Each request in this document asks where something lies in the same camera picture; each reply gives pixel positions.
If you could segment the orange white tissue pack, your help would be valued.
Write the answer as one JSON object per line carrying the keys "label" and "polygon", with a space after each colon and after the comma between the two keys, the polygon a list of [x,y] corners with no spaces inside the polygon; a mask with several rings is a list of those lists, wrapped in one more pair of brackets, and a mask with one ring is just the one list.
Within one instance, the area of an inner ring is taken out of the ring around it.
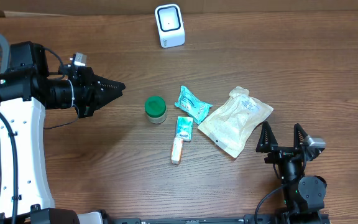
{"label": "orange white tissue pack", "polygon": [[172,164],[179,165],[181,161],[182,149],[183,149],[183,139],[174,138],[173,145],[172,145],[172,153],[171,153]]}

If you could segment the blue Kleenex tissue pack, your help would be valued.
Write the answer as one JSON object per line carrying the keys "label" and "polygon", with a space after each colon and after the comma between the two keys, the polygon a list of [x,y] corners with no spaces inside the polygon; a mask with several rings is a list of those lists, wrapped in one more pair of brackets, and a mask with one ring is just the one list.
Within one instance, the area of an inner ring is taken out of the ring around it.
{"label": "blue Kleenex tissue pack", "polygon": [[177,128],[176,128],[175,137],[190,142],[192,140],[192,132],[193,132],[193,118],[187,116],[179,116],[177,118]]}

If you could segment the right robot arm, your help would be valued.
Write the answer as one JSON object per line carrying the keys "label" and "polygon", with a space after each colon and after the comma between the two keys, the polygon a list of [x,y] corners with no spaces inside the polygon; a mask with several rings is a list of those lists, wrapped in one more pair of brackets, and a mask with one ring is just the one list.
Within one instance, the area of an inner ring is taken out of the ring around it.
{"label": "right robot arm", "polygon": [[260,221],[262,204],[279,191],[283,192],[285,207],[269,217],[270,223],[329,223],[329,216],[320,213],[324,208],[327,183],[321,176],[305,174],[307,163],[316,159],[325,147],[323,139],[310,136],[300,124],[294,125],[293,146],[279,146],[269,123],[262,123],[255,151],[267,154],[264,162],[273,165],[281,185],[258,203],[254,223]]}

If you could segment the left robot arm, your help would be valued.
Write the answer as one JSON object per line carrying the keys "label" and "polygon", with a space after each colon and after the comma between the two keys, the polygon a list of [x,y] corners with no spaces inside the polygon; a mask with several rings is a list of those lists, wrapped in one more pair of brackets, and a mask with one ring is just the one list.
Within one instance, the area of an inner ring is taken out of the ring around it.
{"label": "left robot arm", "polygon": [[125,84],[96,75],[80,53],[50,73],[47,52],[33,42],[13,44],[10,64],[0,74],[0,223],[111,223],[104,210],[77,214],[55,206],[45,168],[44,121],[47,110],[57,109],[90,117],[121,97]]}

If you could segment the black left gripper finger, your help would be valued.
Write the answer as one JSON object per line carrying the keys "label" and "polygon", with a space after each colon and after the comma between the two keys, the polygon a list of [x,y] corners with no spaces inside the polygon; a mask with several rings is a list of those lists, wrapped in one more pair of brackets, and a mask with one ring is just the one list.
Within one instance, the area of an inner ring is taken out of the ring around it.
{"label": "black left gripper finger", "polygon": [[125,85],[96,86],[94,88],[95,110],[99,110],[123,95]]}
{"label": "black left gripper finger", "polygon": [[102,90],[102,89],[107,89],[107,90],[124,90],[125,89],[125,84],[122,82],[117,82],[114,80],[109,80],[107,78],[98,76],[96,74],[94,74],[92,76],[93,79],[93,85],[94,88],[96,90]]}

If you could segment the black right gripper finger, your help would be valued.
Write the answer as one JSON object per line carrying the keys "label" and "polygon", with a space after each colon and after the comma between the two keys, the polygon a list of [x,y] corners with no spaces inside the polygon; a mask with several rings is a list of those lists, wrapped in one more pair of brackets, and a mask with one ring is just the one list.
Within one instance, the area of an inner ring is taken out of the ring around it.
{"label": "black right gripper finger", "polygon": [[278,148],[277,140],[272,132],[268,121],[262,123],[260,138],[256,147],[256,152],[270,153]]}
{"label": "black right gripper finger", "polygon": [[299,123],[296,123],[294,125],[294,142],[293,142],[293,146],[295,148],[299,149],[307,136],[308,136],[307,133],[304,131],[304,129],[301,127],[301,125]]}

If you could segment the green lid jar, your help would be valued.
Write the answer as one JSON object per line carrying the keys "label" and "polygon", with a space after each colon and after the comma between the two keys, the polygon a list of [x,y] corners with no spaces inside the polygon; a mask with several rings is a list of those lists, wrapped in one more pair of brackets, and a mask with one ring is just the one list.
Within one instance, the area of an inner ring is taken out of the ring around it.
{"label": "green lid jar", "polygon": [[153,124],[160,124],[167,118],[167,106],[160,96],[151,96],[145,101],[145,113]]}

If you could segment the teal tissue pack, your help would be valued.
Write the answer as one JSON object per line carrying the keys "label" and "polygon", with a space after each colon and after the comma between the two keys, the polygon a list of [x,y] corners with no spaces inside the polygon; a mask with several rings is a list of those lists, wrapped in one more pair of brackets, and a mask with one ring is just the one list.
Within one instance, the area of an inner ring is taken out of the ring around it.
{"label": "teal tissue pack", "polygon": [[211,104],[199,100],[186,86],[181,86],[180,95],[175,106],[194,119],[196,124],[201,122],[207,117]]}

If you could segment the beige plastic pouch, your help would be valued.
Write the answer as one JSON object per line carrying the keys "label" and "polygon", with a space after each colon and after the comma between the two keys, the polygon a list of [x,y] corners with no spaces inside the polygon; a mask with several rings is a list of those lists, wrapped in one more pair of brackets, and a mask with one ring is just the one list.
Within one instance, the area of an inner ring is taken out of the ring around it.
{"label": "beige plastic pouch", "polygon": [[202,121],[198,129],[231,157],[237,158],[253,130],[272,112],[270,105],[237,86],[230,91],[225,104]]}

